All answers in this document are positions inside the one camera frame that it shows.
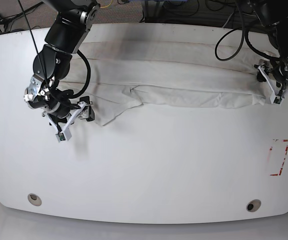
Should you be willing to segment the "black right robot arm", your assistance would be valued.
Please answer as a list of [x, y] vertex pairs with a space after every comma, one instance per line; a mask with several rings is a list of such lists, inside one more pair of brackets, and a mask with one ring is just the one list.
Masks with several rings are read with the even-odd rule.
[[[33, 76], [24, 101], [32, 109], [43, 109], [59, 139], [65, 141], [65, 131], [77, 117], [86, 113], [85, 120], [95, 119], [90, 99], [82, 96], [91, 80], [91, 66], [79, 47], [91, 30], [100, 4], [95, 0], [46, 0], [45, 4], [57, 11], [57, 17], [33, 61]], [[86, 81], [77, 93], [58, 88], [69, 73], [74, 54], [86, 66]]]

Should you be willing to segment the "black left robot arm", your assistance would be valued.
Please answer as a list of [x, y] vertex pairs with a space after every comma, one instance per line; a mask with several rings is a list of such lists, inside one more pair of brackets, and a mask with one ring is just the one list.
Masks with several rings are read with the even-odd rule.
[[[248, 47], [269, 63], [255, 65], [257, 80], [267, 82], [271, 91], [271, 102], [280, 104], [288, 92], [288, 0], [247, 0], [257, 20], [245, 27], [244, 38]], [[261, 24], [271, 45], [279, 56], [270, 56], [256, 49], [249, 40], [249, 32]]]

